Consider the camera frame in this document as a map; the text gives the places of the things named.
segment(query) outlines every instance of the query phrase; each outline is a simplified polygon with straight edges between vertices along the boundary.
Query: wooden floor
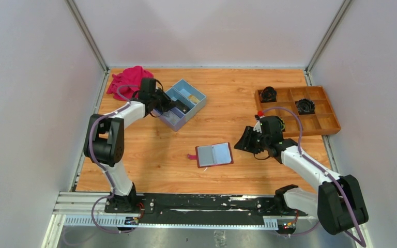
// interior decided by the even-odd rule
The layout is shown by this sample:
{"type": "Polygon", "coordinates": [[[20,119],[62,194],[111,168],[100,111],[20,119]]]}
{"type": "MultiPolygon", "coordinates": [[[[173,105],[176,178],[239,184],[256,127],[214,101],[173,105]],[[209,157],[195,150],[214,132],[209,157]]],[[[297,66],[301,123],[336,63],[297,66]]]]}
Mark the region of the wooden floor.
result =
{"type": "MultiPolygon", "coordinates": [[[[113,69],[112,74],[123,69],[113,69]]],[[[150,69],[165,89],[185,79],[207,96],[207,104],[177,133],[157,118],[147,116],[125,130],[123,161],[138,192],[201,194],[274,194],[288,184],[314,192],[291,169],[274,159],[259,161],[251,153],[232,150],[234,164],[197,168],[187,159],[196,146],[241,138],[245,126],[254,126],[257,110],[253,93],[265,86],[306,86],[301,70],[150,69]]],[[[111,112],[124,102],[104,94],[100,113],[111,112]]],[[[302,147],[329,167],[321,136],[302,138],[302,147]]],[[[101,170],[84,161],[77,191],[108,191],[101,170]]]]}

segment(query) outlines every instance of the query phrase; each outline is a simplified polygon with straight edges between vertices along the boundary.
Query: gray floor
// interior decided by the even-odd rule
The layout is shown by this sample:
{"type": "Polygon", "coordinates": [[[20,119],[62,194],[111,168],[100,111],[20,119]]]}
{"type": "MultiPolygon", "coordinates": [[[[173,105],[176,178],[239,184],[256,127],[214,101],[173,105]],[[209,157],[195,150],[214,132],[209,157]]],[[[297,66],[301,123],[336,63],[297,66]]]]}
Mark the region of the gray floor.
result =
{"type": "MultiPolygon", "coordinates": [[[[297,232],[307,230],[311,223],[299,220],[297,232]]],[[[284,238],[272,231],[263,230],[212,230],[212,229],[166,229],[137,228],[130,234],[106,234],[95,227],[67,227],[66,240],[69,243],[83,241],[78,246],[67,246],[60,240],[58,247],[127,247],[127,248],[232,248],[232,247],[316,247],[347,248],[355,243],[345,234],[331,236],[321,226],[310,234],[284,238]]]]}

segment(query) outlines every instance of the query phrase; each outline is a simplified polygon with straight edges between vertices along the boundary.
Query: metal frame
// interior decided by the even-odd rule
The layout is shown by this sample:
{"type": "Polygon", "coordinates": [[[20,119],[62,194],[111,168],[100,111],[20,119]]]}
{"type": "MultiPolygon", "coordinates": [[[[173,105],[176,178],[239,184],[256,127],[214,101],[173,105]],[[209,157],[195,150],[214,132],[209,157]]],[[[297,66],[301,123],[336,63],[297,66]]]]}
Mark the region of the metal frame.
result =
{"type": "MultiPolygon", "coordinates": [[[[54,231],[54,227],[61,225],[85,225],[85,226],[93,226],[91,221],[83,221],[79,223],[79,220],[73,220],[70,222],[67,217],[74,219],[87,219],[85,216],[90,216],[92,207],[94,203],[105,196],[108,196],[107,192],[60,192],[57,198],[56,204],[53,210],[53,216],[64,216],[65,219],[51,219],[51,223],[49,227],[49,231],[54,231]]],[[[233,196],[230,197],[231,200],[247,200],[259,197],[273,197],[272,195],[242,195],[242,196],[233,196]]],[[[97,219],[103,220],[116,220],[121,218],[134,218],[139,217],[139,213],[106,213],[104,211],[106,199],[102,199],[95,205],[94,214],[97,215],[97,219]]],[[[255,230],[269,230],[271,226],[267,226],[267,223],[276,222],[277,220],[292,220],[294,216],[277,216],[277,215],[267,215],[264,216],[265,225],[247,225],[247,226],[239,226],[239,225],[185,225],[185,224],[143,224],[142,227],[146,228],[155,228],[155,227],[165,227],[165,228],[199,228],[199,229],[236,229],[243,227],[243,229],[255,229],[255,230]]],[[[311,216],[300,216],[300,219],[312,219],[311,216]]]]}
{"type": "MultiPolygon", "coordinates": [[[[95,105],[93,107],[93,113],[98,113],[99,109],[100,109],[100,105],[101,105],[101,101],[102,101],[102,97],[104,95],[105,92],[105,87],[107,86],[107,81],[109,80],[109,75],[110,75],[110,70],[107,70],[104,74],[104,78],[100,84],[100,88],[99,88],[99,93],[98,93],[98,97],[97,100],[95,102],[95,105]]],[[[84,141],[81,141],[80,144],[80,150],[83,150],[83,146],[84,146],[84,141]]],[[[76,187],[77,187],[77,183],[78,183],[78,179],[80,178],[80,172],[81,169],[83,168],[83,163],[84,163],[84,154],[83,152],[81,152],[80,155],[80,159],[78,160],[78,164],[77,164],[77,169],[75,171],[73,180],[71,181],[70,186],[68,187],[69,191],[75,191],[76,187]]]]}
{"type": "Polygon", "coordinates": [[[105,63],[104,58],[101,55],[100,50],[98,49],[97,45],[95,44],[95,40],[90,34],[89,29],[87,28],[86,23],[83,20],[83,17],[80,14],[80,11],[77,8],[77,5],[75,4],[74,0],[65,0],[66,4],[69,7],[69,10],[71,11],[72,15],[75,18],[75,21],[78,24],[78,27],[80,28],[81,32],[83,33],[84,37],[86,38],[87,43],[89,43],[90,48],[92,49],[92,52],[94,53],[95,57],[98,60],[98,63],[100,64],[101,68],[103,69],[104,72],[108,71],[107,64],[105,63]]]}
{"type": "Polygon", "coordinates": [[[335,14],[335,17],[332,20],[331,25],[329,25],[329,28],[326,31],[325,35],[323,36],[322,41],[320,42],[319,46],[317,47],[316,51],[314,52],[313,57],[311,58],[310,62],[308,63],[308,66],[305,69],[305,71],[307,73],[310,73],[311,70],[316,65],[317,61],[320,58],[320,55],[322,54],[323,50],[325,49],[326,45],[328,44],[328,42],[331,39],[332,35],[334,34],[335,30],[339,26],[340,21],[345,16],[347,10],[349,9],[349,6],[352,4],[353,1],[354,0],[344,0],[343,1],[342,6],[340,6],[339,11],[337,12],[337,14],[335,14]]]}
{"type": "MultiPolygon", "coordinates": [[[[109,69],[122,69],[135,65],[110,66],[109,69]]],[[[304,66],[145,66],[146,69],[255,69],[255,70],[305,70],[304,66]]]]}
{"type": "MultiPolygon", "coordinates": [[[[90,34],[90,31],[88,27],[86,26],[83,17],[81,16],[78,7],[75,3],[74,0],[65,0],[66,4],[69,7],[70,12],[75,18],[75,21],[77,22],[77,25],[79,26],[80,30],[82,31],[86,41],[88,42],[90,48],[92,49],[92,52],[94,53],[100,67],[104,71],[104,79],[100,85],[99,89],[99,95],[97,98],[97,101],[94,106],[94,113],[97,113],[99,110],[99,106],[101,104],[102,96],[105,91],[105,87],[107,84],[107,80],[109,78],[110,74],[110,69],[108,65],[106,64],[104,58],[102,57],[101,52],[99,51],[98,47],[96,46],[96,43],[90,34]]],[[[329,40],[331,39],[332,35],[336,31],[338,25],[340,24],[340,21],[343,19],[344,15],[346,14],[347,10],[349,9],[349,6],[353,0],[344,0],[340,9],[338,10],[337,14],[335,15],[334,19],[332,20],[332,23],[330,24],[328,30],[326,31],[323,39],[321,40],[319,46],[317,47],[315,53],[313,54],[309,64],[307,65],[306,68],[298,68],[298,67],[281,67],[281,68],[268,68],[268,67],[252,67],[252,69],[304,69],[304,76],[307,85],[313,85],[312,77],[311,77],[311,71],[316,65],[317,61],[319,60],[323,50],[325,49],[326,45],[328,44],[329,40]]],[[[216,68],[216,67],[193,67],[193,68],[216,68]]],[[[231,68],[238,68],[240,69],[241,67],[227,67],[228,69],[231,68]]],[[[331,169],[333,171],[337,172],[337,165],[335,163],[334,155],[331,149],[331,144],[329,141],[328,136],[323,136],[325,148],[327,151],[328,159],[331,165],[331,169]]],[[[81,154],[80,159],[78,160],[78,166],[75,172],[75,177],[74,181],[72,181],[72,184],[70,185],[69,189],[75,190],[75,187],[77,186],[78,179],[80,176],[80,171],[83,165],[84,161],[84,155],[81,154]]],[[[51,216],[51,220],[47,229],[47,232],[45,234],[42,247],[57,247],[58,242],[60,240],[60,234],[62,232],[62,228],[65,224],[66,221],[66,215],[75,215],[75,214],[82,214],[82,215],[90,215],[90,211],[92,208],[92,205],[94,202],[99,199],[101,196],[106,196],[107,193],[96,193],[96,192],[60,192],[58,198],[57,198],[57,203],[54,207],[53,214],[51,216]]],[[[102,211],[104,209],[104,201],[100,201],[98,205],[96,206],[95,210],[102,211]]],[[[291,218],[288,216],[276,216],[276,219],[286,219],[286,218],[291,218]]],[[[368,245],[371,244],[369,235],[367,233],[367,229],[365,227],[362,228],[363,231],[365,232],[365,236],[367,237],[368,240],[368,245]]]]}

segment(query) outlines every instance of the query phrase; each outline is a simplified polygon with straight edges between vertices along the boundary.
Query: black object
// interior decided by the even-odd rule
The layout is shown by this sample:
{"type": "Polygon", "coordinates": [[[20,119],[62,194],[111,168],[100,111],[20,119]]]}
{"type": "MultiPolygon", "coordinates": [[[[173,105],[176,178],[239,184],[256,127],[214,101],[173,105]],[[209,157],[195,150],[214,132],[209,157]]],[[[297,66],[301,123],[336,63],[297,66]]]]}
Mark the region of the black object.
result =
{"type": "Polygon", "coordinates": [[[178,109],[180,109],[180,111],[182,111],[184,114],[186,114],[188,111],[191,110],[188,106],[186,106],[186,105],[185,105],[183,102],[181,102],[180,100],[176,100],[175,103],[176,103],[176,107],[177,107],[178,109]]]}
{"type": "Polygon", "coordinates": [[[144,77],[141,79],[141,88],[133,94],[133,101],[145,104],[145,116],[150,114],[154,109],[163,113],[176,106],[163,89],[156,88],[157,83],[162,85],[157,79],[144,77]]]}
{"type": "Polygon", "coordinates": [[[118,231],[131,231],[134,229],[132,227],[117,227],[117,228],[118,228],[118,231]]]}
{"type": "Polygon", "coordinates": [[[259,159],[259,158],[257,158],[257,157],[255,156],[255,154],[253,155],[253,157],[254,157],[255,159],[258,159],[258,160],[267,160],[267,159],[270,158],[270,156],[267,156],[267,157],[265,157],[265,158],[263,158],[263,159],[259,159]]]}
{"type": "MultiPolygon", "coordinates": [[[[347,175],[340,177],[337,181],[342,185],[343,191],[349,199],[357,223],[359,225],[366,223],[369,220],[368,211],[357,179],[347,175]]],[[[332,235],[354,227],[350,213],[338,191],[333,182],[324,182],[319,185],[317,216],[323,228],[332,235]]]]}
{"type": "Polygon", "coordinates": [[[274,197],[258,197],[256,199],[256,207],[258,208],[258,215],[264,216],[268,215],[270,211],[276,210],[276,205],[274,203],[274,197]]]}
{"type": "Polygon", "coordinates": [[[242,195],[147,194],[138,199],[147,206],[155,199],[154,213],[145,212],[139,223],[185,225],[264,225],[263,216],[279,215],[275,210],[259,214],[256,198],[242,195]]]}
{"type": "Polygon", "coordinates": [[[146,201],[143,203],[143,205],[144,205],[144,214],[154,213],[156,208],[154,198],[147,198],[146,201]]]}
{"type": "Polygon", "coordinates": [[[234,148],[253,154],[267,151],[270,157],[280,161],[281,152],[295,143],[292,139],[284,140],[284,122],[278,116],[266,116],[259,119],[259,125],[261,133],[254,131],[253,127],[246,126],[234,148]]]}
{"type": "Polygon", "coordinates": [[[301,99],[296,101],[296,108],[299,115],[308,115],[314,114],[314,110],[316,109],[316,105],[313,101],[309,99],[301,99]]]}
{"type": "Polygon", "coordinates": [[[299,186],[297,186],[297,185],[290,184],[290,185],[287,185],[285,187],[275,190],[274,204],[276,205],[276,210],[280,214],[288,214],[288,213],[294,211],[294,209],[289,208],[287,206],[287,204],[285,203],[284,193],[287,192],[288,190],[298,188],[298,187],[299,186]]]}
{"type": "MultiPolygon", "coordinates": [[[[160,82],[157,79],[143,78],[141,88],[133,94],[133,100],[145,105],[145,116],[151,113],[153,109],[166,112],[176,106],[173,100],[163,90],[157,88],[156,84],[160,82]]],[[[89,119],[86,139],[84,141],[83,153],[90,158],[89,152],[89,135],[90,129],[94,122],[102,115],[93,114],[89,119]]],[[[95,127],[94,136],[92,137],[94,145],[94,155],[102,164],[113,167],[119,162],[124,154],[124,120],[121,118],[105,118],[95,127]],[[100,134],[109,134],[107,138],[101,138],[100,134]]]]}
{"type": "MultiPolygon", "coordinates": [[[[87,127],[86,139],[84,140],[83,153],[90,158],[89,152],[89,135],[90,129],[94,122],[102,115],[93,114],[89,119],[87,127]]],[[[94,136],[92,137],[94,155],[102,164],[107,164],[113,167],[115,163],[119,162],[124,154],[124,119],[121,118],[106,118],[101,120],[95,127],[94,136]],[[101,138],[100,134],[115,134],[109,135],[108,138],[101,138]]]]}
{"type": "Polygon", "coordinates": [[[267,86],[261,92],[261,102],[276,102],[276,90],[271,87],[267,86]]]}
{"type": "Polygon", "coordinates": [[[136,206],[136,200],[136,187],[133,184],[131,191],[128,195],[113,195],[112,198],[107,199],[104,211],[106,213],[129,213],[139,208],[138,206],[136,206]]]}

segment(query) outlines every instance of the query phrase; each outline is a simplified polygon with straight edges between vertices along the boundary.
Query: open book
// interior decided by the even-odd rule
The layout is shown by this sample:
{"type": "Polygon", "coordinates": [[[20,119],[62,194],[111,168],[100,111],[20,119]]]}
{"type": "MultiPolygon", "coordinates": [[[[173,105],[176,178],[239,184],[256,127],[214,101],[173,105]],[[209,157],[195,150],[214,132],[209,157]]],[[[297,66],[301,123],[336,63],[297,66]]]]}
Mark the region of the open book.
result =
{"type": "Polygon", "coordinates": [[[199,168],[234,163],[229,142],[210,146],[197,146],[195,151],[199,168]]]}

